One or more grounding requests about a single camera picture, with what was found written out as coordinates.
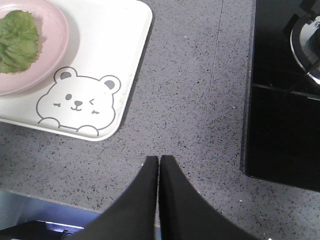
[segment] granite countertop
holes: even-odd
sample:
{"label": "granite countertop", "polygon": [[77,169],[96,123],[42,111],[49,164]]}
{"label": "granite countertop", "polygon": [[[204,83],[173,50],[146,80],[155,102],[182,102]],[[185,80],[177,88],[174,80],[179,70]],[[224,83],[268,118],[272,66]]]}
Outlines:
{"label": "granite countertop", "polygon": [[200,194],[260,239],[319,239],[320,194],[240,169],[252,0],[143,0],[153,24],[119,130],[90,142],[0,124],[0,188],[98,212],[146,156],[174,155]]}

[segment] pink plate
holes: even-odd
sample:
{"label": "pink plate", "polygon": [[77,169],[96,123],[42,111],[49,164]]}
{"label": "pink plate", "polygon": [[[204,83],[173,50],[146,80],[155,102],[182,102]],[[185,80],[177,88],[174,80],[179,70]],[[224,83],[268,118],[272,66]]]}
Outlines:
{"label": "pink plate", "polygon": [[0,73],[0,96],[34,86],[52,73],[68,45],[69,27],[64,14],[47,0],[1,0],[0,18],[14,10],[29,12],[40,35],[39,55],[26,71]]}

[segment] black glass cooktop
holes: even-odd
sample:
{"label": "black glass cooktop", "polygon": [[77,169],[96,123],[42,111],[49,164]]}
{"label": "black glass cooktop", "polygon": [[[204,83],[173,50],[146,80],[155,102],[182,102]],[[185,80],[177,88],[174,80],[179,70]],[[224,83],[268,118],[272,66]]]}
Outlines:
{"label": "black glass cooktop", "polygon": [[288,35],[292,16],[306,14],[301,2],[256,1],[244,166],[249,176],[320,191],[320,85],[303,76]]}

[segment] bear paw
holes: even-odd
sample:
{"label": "bear paw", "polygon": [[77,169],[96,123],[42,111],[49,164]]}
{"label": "bear paw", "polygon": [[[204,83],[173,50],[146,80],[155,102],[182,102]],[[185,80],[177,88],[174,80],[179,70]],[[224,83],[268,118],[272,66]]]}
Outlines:
{"label": "bear paw", "polygon": [[44,126],[44,127],[47,127],[47,128],[60,128],[60,122],[53,118],[53,117],[45,117],[45,118],[42,118],[38,124]]}
{"label": "bear paw", "polygon": [[84,135],[89,135],[89,136],[99,136],[99,131],[93,127],[93,126],[82,126],[80,128],[78,128],[77,133],[81,133]]}

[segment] white tray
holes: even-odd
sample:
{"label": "white tray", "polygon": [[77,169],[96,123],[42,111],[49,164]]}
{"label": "white tray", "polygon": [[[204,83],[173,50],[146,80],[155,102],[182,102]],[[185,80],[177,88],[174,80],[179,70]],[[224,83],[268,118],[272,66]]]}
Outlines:
{"label": "white tray", "polygon": [[66,54],[40,84],[0,96],[0,121],[89,141],[107,139],[120,125],[152,12],[137,0],[51,1],[69,24]]}

